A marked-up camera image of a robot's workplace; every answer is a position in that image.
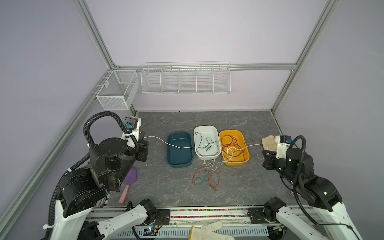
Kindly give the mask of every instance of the work glove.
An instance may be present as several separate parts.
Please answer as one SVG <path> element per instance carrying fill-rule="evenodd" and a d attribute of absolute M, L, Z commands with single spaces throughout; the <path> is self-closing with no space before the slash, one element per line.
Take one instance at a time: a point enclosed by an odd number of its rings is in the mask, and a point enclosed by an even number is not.
<path fill-rule="evenodd" d="M 204 225 L 201 228 L 192 227 L 188 240 L 235 240 L 232 236 L 213 232 L 222 227 L 223 223 L 220 221 Z"/>
<path fill-rule="evenodd" d="M 277 143 L 275 142 L 274 136 L 269 135 L 268 137 L 263 138 L 262 143 L 263 143 L 263 148 L 265 150 L 275 151 L 275 152 L 277 151 Z"/>

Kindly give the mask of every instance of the purple spatula head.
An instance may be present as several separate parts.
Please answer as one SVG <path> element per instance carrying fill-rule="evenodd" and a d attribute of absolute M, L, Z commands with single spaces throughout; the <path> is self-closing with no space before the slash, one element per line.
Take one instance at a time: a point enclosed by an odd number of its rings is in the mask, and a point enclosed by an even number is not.
<path fill-rule="evenodd" d="M 131 167 L 127 176 L 124 178 L 124 183 L 127 185 L 131 185 L 136 181 L 137 171 L 135 167 Z"/>

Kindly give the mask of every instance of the green string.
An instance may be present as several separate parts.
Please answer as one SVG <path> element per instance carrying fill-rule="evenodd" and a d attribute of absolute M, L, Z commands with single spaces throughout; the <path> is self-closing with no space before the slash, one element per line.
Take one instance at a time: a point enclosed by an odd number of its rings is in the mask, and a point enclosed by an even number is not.
<path fill-rule="evenodd" d="M 196 148 L 196 152 L 197 152 L 200 156 L 202 156 L 202 155 L 201 155 L 201 154 L 199 153 L 199 151 L 198 151 L 199 148 L 201 148 L 201 149 L 205 149 L 205 148 L 207 148 L 207 149 L 205 150 L 205 151 L 207 152 L 207 151 L 209 151 L 209 150 L 211 149 L 212 144 L 214 144 L 214 143 L 216 143 L 216 146 L 217 146 L 217 152 L 215 153 L 215 155 L 218 154 L 218 152 L 219 152 L 219 148 L 218 148 L 217 141 L 214 141 L 214 142 L 213 142 L 212 139 L 211 139 L 210 137 L 207 137 L 207 144 L 205 145 L 205 147 L 200 147 L 200 146 L 201 146 L 201 142 L 203 141 L 203 136 L 202 136 L 200 133 L 198 133 L 198 132 L 196 132 L 196 133 L 199 134 L 200 137 L 201 137 L 199 146 Z"/>
<path fill-rule="evenodd" d="M 208 179 L 211 178 L 211 173 L 212 173 L 212 172 L 210 172 L 210 173 L 208 174 Z M 200 184 L 200 183 L 202 183 L 202 182 L 208 181 L 208 179 L 206 178 L 206 176 L 207 176 L 207 170 L 204 169 L 204 177 L 203 177 L 203 178 L 196 177 L 195 180 L 193 181 L 193 184 L 197 185 L 197 184 Z"/>

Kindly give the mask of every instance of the pink handle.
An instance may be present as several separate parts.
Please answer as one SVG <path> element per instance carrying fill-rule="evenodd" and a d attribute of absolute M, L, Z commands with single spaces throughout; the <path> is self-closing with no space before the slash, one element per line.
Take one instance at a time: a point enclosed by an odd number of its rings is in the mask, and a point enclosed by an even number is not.
<path fill-rule="evenodd" d="M 120 200 L 119 200 L 119 204 L 123 204 L 124 203 L 125 198 L 127 197 L 128 188 L 129 188 L 129 185 L 126 185 L 125 188 L 124 188 L 124 191 L 121 194 L 121 197 L 120 197 Z"/>

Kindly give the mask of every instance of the yellow plastic tray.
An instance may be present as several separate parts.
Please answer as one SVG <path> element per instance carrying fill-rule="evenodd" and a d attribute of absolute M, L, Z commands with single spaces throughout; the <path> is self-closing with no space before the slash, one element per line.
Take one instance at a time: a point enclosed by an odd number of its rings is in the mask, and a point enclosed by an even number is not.
<path fill-rule="evenodd" d="M 232 142 L 232 138 L 229 136 L 226 136 L 226 135 L 230 135 L 230 136 L 234 137 L 237 140 L 237 145 L 240 146 L 240 149 L 246 146 L 244 136 L 240 131 L 224 130 L 224 131 L 221 131 L 219 136 L 218 136 L 220 139 L 220 142 L 221 142 L 221 147 L 223 147 L 223 145 L 225 145 L 225 144 L 230 144 Z M 234 149 L 231 149 L 230 147 L 229 147 L 228 153 L 229 154 L 222 152 L 223 160 L 225 161 L 224 163 L 228 166 L 242 165 L 242 164 L 248 162 L 248 160 L 249 160 L 248 148 L 244 149 L 244 154 L 241 154 L 237 157 L 231 157 L 232 154 L 237 155 L 238 153 Z"/>

